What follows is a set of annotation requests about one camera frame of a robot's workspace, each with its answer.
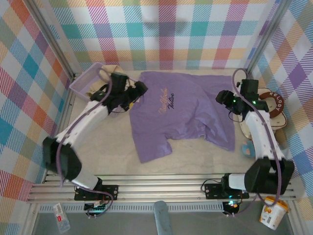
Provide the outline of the white tub with yellow lid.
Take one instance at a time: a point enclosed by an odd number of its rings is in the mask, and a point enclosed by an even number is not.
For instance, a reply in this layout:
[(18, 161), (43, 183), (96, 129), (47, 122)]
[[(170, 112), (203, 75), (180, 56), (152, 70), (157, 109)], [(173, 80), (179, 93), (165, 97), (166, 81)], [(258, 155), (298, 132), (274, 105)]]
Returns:
[(274, 206), (263, 206), (259, 222), (275, 231), (284, 215), (288, 212), (289, 207), (287, 203), (283, 200), (278, 200)]

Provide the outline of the aluminium left upright post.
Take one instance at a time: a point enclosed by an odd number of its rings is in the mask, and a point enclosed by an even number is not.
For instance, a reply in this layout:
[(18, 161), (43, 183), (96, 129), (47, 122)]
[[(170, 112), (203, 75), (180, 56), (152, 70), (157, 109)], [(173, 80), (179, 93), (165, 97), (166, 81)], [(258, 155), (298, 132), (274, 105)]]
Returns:
[(49, 25), (44, 19), (39, 7), (35, 3), (35, 0), (23, 0), (24, 4), (28, 8), (30, 14), (34, 17), (35, 22), (38, 24), (43, 36), (47, 40), (48, 44), (51, 46), (53, 52), (55, 53), (60, 64), (65, 69), (66, 73), (69, 75), (71, 81), (75, 78), (75, 73), (72, 70), (68, 60), (66, 59), (64, 53), (62, 52), (56, 38), (54, 37)]

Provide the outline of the blue plush toy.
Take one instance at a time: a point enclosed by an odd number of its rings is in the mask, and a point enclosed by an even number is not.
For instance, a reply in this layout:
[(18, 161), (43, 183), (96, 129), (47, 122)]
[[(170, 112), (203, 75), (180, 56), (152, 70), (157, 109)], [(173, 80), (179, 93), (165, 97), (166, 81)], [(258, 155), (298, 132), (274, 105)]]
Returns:
[(252, 140), (245, 141), (242, 144), (242, 153), (249, 158), (255, 158), (255, 148)]

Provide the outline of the lavender plastic basket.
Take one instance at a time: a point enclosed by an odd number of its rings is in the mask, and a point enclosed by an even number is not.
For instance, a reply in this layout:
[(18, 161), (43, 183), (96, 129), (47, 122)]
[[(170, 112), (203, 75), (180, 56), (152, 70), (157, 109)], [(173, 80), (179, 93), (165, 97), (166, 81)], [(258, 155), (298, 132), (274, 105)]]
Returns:
[(85, 102), (90, 101), (90, 95), (99, 90), (103, 85), (108, 83), (109, 77), (102, 67), (108, 72), (112, 73), (116, 65), (103, 65), (101, 63), (94, 63), (79, 77), (77, 77), (69, 86), (69, 88), (76, 94), (77, 97)]

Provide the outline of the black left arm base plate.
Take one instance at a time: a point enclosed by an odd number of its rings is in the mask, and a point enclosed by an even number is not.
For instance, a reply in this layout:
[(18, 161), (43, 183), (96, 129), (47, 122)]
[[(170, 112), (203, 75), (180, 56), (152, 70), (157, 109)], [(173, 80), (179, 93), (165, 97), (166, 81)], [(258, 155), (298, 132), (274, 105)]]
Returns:
[[(74, 190), (75, 190), (74, 195), (75, 201), (102, 201), (102, 200), (108, 201), (111, 199), (109, 195), (90, 192), (82, 188), (75, 187)], [(99, 185), (96, 187), (96, 189), (94, 189), (94, 191), (106, 192), (112, 195), (114, 200), (117, 200), (118, 197), (118, 185)]]

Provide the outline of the aluminium upright post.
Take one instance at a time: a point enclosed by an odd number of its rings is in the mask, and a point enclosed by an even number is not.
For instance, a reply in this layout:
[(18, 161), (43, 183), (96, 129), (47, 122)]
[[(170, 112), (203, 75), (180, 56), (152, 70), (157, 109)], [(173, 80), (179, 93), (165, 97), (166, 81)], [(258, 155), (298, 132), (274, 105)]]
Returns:
[(265, 51), (266, 46), (276, 32), (291, 2), (292, 0), (274, 0), (268, 17), (263, 23), (255, 44), (250, 51), (247, 62), (245, 63), (245, 68), (249, 75), (252, 75), (254, 68)]
[(68, 60), (66, 59), (64, 53), (62, 52), (56, 38), (54, 37), (49, 25), (44, 19), (39, 7), (35, 3), (35, 0), (23, 0), (24, 4), (28, 8), (30, 14), (34, 17), (35, 22), (38, 24), (43, 36), (47, 40), (48, 44), (51, 46), (53, 52), (55, 53), (60, 64), (65, 69), (66, 73), (69, 75), (71, 81), (75, 78), (75, 73), (72, 70)]

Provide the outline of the aluminium right upright post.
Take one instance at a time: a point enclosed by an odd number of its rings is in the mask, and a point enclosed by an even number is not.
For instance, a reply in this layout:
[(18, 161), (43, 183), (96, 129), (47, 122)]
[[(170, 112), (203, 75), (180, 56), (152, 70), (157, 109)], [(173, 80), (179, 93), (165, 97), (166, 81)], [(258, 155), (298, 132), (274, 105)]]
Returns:
[(252, 75), (254, 68), (265, 51), (266, 46), (276, 32), (291, 2), (292, 0), (274, 0), (268, 17), (263, 23), (255, 44), (250, 51), (247, 62), (245, 63), (245, 68), (249, 75)]

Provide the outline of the grey pole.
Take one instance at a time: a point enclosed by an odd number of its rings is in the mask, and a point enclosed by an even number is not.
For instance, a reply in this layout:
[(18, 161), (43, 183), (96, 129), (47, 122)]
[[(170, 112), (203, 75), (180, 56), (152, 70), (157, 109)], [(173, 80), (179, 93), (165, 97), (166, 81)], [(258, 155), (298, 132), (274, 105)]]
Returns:
[(173, 235), (167, 204), (164, 201), (154, 203), (154, 215), (158, 235)]

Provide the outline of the small plastic packet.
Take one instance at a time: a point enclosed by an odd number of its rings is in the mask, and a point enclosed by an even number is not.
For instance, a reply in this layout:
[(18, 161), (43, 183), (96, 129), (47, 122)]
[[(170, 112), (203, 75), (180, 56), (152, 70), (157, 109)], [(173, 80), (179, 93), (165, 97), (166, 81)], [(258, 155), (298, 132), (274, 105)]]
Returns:
[(61, 203), (55, 204), (53, 206), (53, 211), (54, 211), (54, 215), (57, 221), (59, 232), (61, 234), (67, 232), (70, 229), (70, 223), (63, 209), (62, 204)]

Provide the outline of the beige satin shorts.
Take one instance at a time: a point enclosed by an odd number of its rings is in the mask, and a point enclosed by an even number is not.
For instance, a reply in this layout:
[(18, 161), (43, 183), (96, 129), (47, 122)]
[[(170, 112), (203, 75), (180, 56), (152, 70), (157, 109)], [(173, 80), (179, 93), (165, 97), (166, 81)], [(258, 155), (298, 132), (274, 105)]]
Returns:
[(95, 63), (84, 74), (88, 85), (84, 95), (91, 97), (96, 91), (105, 91), (112, 84), (111, 94), (125, 91), (134, 86), (135, 81), (130, 79), (119, 65), (103, 65)]

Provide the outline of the purple t-shirt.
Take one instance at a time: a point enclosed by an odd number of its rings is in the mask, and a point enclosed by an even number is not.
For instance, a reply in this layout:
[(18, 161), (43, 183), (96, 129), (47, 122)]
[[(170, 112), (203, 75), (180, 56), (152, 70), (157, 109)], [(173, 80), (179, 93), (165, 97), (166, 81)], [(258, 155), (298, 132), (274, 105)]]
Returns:
[(172, 153), (168, 140), (204, 139), (228, 151), (235, 149), (234, 123), (216, 101), (232, 90), (231, 76), (145, 71), (148, 88), (130, 110), (135, 148), (141, 163)]

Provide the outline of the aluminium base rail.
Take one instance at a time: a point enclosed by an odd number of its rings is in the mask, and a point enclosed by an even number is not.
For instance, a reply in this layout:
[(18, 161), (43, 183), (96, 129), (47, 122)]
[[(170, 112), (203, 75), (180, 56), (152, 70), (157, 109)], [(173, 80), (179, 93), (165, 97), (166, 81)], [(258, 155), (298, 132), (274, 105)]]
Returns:
[[(101, 175), (105, 185), (118, 185), (117, 201), (120, 203), (204, 202), (202, 183), (219, 181), (222, 174), (146, 174), (146, 175)], [(73, 203), (74, 185), (59, 185), (60, 178), (48, 173), (42, 184), (34, 184), (28, 203)]]

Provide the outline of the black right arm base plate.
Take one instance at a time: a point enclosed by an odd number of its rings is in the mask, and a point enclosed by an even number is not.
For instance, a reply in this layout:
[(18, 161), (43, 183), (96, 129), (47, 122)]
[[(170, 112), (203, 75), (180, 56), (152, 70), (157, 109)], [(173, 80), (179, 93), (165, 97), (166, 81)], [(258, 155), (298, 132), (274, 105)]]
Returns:
[(239, 189), (224, 187), (222, 184), (205, 184), (205, 197), (208, 200), (213, 199), (248, 199), (249, 193), (242, 192)]

